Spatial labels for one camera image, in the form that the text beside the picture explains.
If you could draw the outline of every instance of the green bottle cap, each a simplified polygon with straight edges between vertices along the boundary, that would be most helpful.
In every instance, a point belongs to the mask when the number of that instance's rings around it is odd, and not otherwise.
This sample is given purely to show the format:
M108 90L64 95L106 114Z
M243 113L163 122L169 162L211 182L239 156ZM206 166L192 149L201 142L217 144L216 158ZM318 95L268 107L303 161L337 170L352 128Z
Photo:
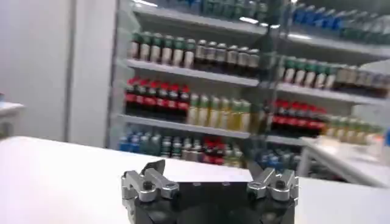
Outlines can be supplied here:
M197 107L199 104L199 96L195 93L191 94L191 107Z
M184 49L184 38L178 37L175 40L175 49Z
M206 95L202 95L200 97L200 107L201 108L208 108L209 99Z
M305 66L306 71L314 72L316 70L316 66L317 66L316 63L317 63L316 60L308 60L306 63L306 66Z
M250 113L250 103L246 100L241 100L241 112Z
M187 40L187 50L190 51L190 50L195 49L195 44L196 44L196 42L194 39Z
M165 36L164 47L172 48L172 43L173 43L173 37L170 35Z
M161 46L161 39L163 38L163 35L159 33L155 33L153 35L153 45Z
M295 67L296 59L297 59L296 57L287 57L285 62L286 67L287 68Z
M221 100L218 97L213 97L211 100L211 109L219 110L221 108Z
M300 59L298 59L297 63L295 64L295 68L297 70L305 70L305 65L306 65L306 59L300 58Z
M142 43L151 44L152 42L152 34L148 31L142 33Z

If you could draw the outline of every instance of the shelf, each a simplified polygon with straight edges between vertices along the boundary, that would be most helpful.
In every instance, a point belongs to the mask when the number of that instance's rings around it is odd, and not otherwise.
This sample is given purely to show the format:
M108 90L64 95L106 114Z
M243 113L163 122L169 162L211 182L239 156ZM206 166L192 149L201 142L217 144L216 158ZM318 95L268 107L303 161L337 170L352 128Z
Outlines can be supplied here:
M187 68L179 68L173 66L160 65L146 61L128 60L127 65L132 68L147 69L151 71L165 72L175 75L182 75L187 77L194 77L200 79L213 80L218 82L226 82L243 86L257 86L258 80L242 78L234 75L224 75L213 72L203 72Z
M161 7L136 5L136 7L134 7L134 12L146 16L157 17L159 19L206 26L209 29L228 30L256 35L264 35L267 32L264 27L256 26L251 23L224 21L221 19L208 18L204 16L183 13L176 10L164 9Z
M333 91L327 91L323 89L306 88L302 86L292 85L289 83L279 83L277 89L279 91L287 93L296 93L306 96L313 96L323 99L331 99L342 102L350 102L355 104L370 104L370 105L384 105L386 100L376 99L372 97L357 96L348 93L339 93Z
M249 138L250 135L248 132L230 131L230 130L224 130L219 128L181 124L181 123L176 123L171 121L162 121L158 119L138 117L138 116L129 116L129 115L120 114L119 117L123 119L124 122L130 122L132 124L149 125L154 127L170 128L170 129L183 130L183 131L192 131L198 133L205 133L209 135L218 135L218 136L241 138L241 139L247 139Z

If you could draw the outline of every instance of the clear bottle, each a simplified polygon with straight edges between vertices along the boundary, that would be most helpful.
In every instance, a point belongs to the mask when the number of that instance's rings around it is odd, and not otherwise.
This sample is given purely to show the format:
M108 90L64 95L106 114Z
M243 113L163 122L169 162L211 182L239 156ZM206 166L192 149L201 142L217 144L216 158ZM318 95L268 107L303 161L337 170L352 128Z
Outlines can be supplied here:
M216 128L218 127L219 117L221 114L221 101L217 97L211 98L211 107L208 120L208 126Z
M314 84L314 80L316 80L316 83L317 83L317 80L319 79L322 79L319 80L321 81L321 84L323 84L324 80L325 80L325 70L322 69L322 67L320 68L321 70L321 73L318 71L318 67L320 66L323 66L324 64L323 63L319 63L318 65L316 64L317 61L316 60L309 60L307 61L307 64L306 64L306 77L304 78L304 86L305 87L312 87L313 84Z
M187 124L197 124L199 114L199 96L195 93L191 94L190 108L187 115Z
M153 35L153 45L151 50L151 62L158 63L160 62L161 54L161 41L163 36L159 33Z
M185 41L184 38L178 37L174 42L175 51L173 55L173 66L181 66L184 56Z
M138 59L140 54L141 35L139 32L134 32L132 35L132 41L127 52L129 59Z
M197 124L200 126L206 126L207 125L207 116L208 116L208 105L210 100L206 95L202 95L200 97L200 104L199 104L199 116Z
M173 37L170 35L165 36L164 48L161 57L161 63L163 65L170 65L172 58Z
M193 68L195 58L195 40L187 40L185 57L184 57L184 68Z
M305 80L306 75L306 64L307 61L304 58L298 59L298 62L295 64L295 78L294 78L294 84L295 85L302 85L303 81Z
M238 100L232 100L232 112L229 117L229 129L238 130L241 122L241 102Z
M250 103L246 100L241 100L241 121L239 123L240 131L249 131L250 125Z
M284 80L286 83L292 83L294 81L294 76L296 73L295 63L296 63L296 57L287 57L286 63L285 63L286 74L284 75L285 76Z
M141 53L140 53L140 59L142 61L149 61L149 56L151 54L151 44L152 44L152 34L150 32L143 32Z
M219 120L219 128L228 129L230 117L230 102L225 97L222 98L221 117Z

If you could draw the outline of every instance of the bottle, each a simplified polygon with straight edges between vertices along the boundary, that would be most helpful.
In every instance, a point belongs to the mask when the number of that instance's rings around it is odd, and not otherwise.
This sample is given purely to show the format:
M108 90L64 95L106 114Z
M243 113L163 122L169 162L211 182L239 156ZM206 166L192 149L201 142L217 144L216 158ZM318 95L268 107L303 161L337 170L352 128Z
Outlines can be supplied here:
M149 154L152 156L159 156L161 151L161 135L156 134L151 139L151 147Z
M208 97L206 95L202 95L200 97L199 115L197 120L197 124L200 126L206 126L207 124L208 104L209 104Z
M185 122L188 117L188 109L190 107L190 89L187 85L181 87L179 91L179 100L177 109L179 111L180 122Z
M195 93L191 94L190 109L187 115L187 124L197 124L199 114L199 96Z
M132 114L137 108L136 99L136 88L140 78L135 76L127 82L126 86L126 106L125 106L125 114Z
M163 143L161 145L161 157L169 158L171 157L171 147L172 147L172 142L171 142L171 137L170 136L165 136L163 139Z
M337 67L334 64L325 64L326 69L325 72L327 74L324 88L327 90L333 89L333 85L335 84Z
M200 40L196 46L196 54L194 59L194 68L197 70L203 70L206 61L206 41Z
M241 102L232 99L232 112L229 117L229 129L238 130L241 122Z
M286 83L292 83L294 81L294 76L296 73L295 65L296 63L296 57L287 57L286 59L286 73L284 75L285 79L284 81Z
M130 42L130 47L127 52L127 57L129 59L139 59L140 43L141 43L140 33L134 32L132 35L132 41Z
M239 76L245 76L247 74L247 65L248 65L248 47L241 47L238 49L237 57L237 71L236 74Z
M225 97L221 100L221 117L219 120L219 128L228 129L229 117L230 117L230 102Z
M250 125L250 103L246 100L241 100L241 120L239 123L239 130L240 131L249 131L249 125Z
M172 58L173 37L170 35L165 36L164 48L161 57L161 64L170 65Z
M316 84L317 80L320 81L321 86L318 88L322 87L322 84L325 80L325 71L323 67L323 63L319 63L318 66L316 65L317 61L316 60L309 60L308 63L306 64L306 77L304 78L304 87L312 87L314 84L314 80L316 79Z
M140 153L148 155L149 154L149 136L142 135L140 138Z
M218 127L219 115L221 113L221 101L217 97L211 98L210 115L208 120L208 126L216 128Z
M206 49L206 61L204 64L204 68L206 71L213 71L214 70L214 62L215 62L215 56L216 56L216 47L217 43L214 41L211 41L207 45Z
M140 52L140 59L142 61L149 61L149 56L151 53L151 44L152 44L152 34L150 32L143 32L141 52Z
M151 62L153 62L153 63L160 62L162 39L163 39L163 36L159 33L155 33L153 35L153 45L152 45L152 52L151 52Z
M185 41L184 38L178 37L174 42L174 53L173 53L173 66L181 66L183 61L184 49L185 49Z
M179 137L175 137L172 144L172 158L181 159L182 157L182 142Z
M215 64L213 65L213 70L215 72L224 72L224 67L226 64L226 44L219 43L216 49L215 55Z
M157 95L157 106L156 106L156 116L160 118L165 118L165 115L169 113L168 109L168 93L169 93L169 84L162 83L158 89Z
M194 39L187 40L185 57L184 57L184 68L192 69L194 66L195 44L196 42Z
M169 87L168 93L168 113L167 117L172 121L180 121L181 117L179 114L179 110L177 108L177 101L179 99L179 86L177 84L173 84Z
M191 144L191 139L186 138L183 141L183 149L182 149L182 159L183 160L190 161L192 147L193 147L193 145Z
M294 84L295 85L303 85L303 81L305 79L305 70L306 66L306 59L300 58L298 59L298 62L295 64L295 69L296 69L296 75L294 78Z
M236 45L232 45L227 49L226 73L234 74L234 75L236 74L237 58L238 58L238 47Z
M260 62L259 50L251 49L250 51L248 51L248 53L248 72L246 76L251 78L258 78Z
M285 71L286 71L286 68L285 68L285 60L286 60L286 57L284 55L280 56L279 60L278 60L278 78L279 78L279 81L284 81L284 77L285 77Z

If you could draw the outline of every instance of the metal shelf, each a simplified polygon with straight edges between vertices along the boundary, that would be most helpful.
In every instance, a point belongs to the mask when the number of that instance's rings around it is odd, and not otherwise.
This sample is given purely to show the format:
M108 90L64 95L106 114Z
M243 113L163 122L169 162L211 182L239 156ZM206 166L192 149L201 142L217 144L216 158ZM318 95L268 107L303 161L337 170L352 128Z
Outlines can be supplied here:
M386 100L376 99L372 97L357 96L348 93L339 93L334 91L327 91L323 89L306 88L302 86L292 85L290 83L279 83L277 89L287 93L296 93L306 96L313 96L323 99L331 99L342 102L350 102L355 104L370 104L370 105L384 105Z
M232 83L242 86L255 87L258 85L258 80L242 78L234 75L218 74L213 72L203 72L198 70L192 70L187 68L179 68L173 66L160 65L156 63L150 63L146 61L128 60L127 65L132 68L147 69L151 71L165 72L175 75L182 75L187 77L194 77L200 79L213 80L218 82Z
M197 126L191 124L182 124L182 123L163 121L163 120L158 120L153 118L129 116L124 114L120 114L118 116L124 122L130 122L132 124L149 125L149 126L160 127L160 128L170 128L175 130L192 131L198 133L205 133L209 135L218 135L218 136L241 138L241 139L247 139L249 138L250 135L248 132L230 131L230 130L225 130L220 128L210 128L210 127L203 127L203 126Z

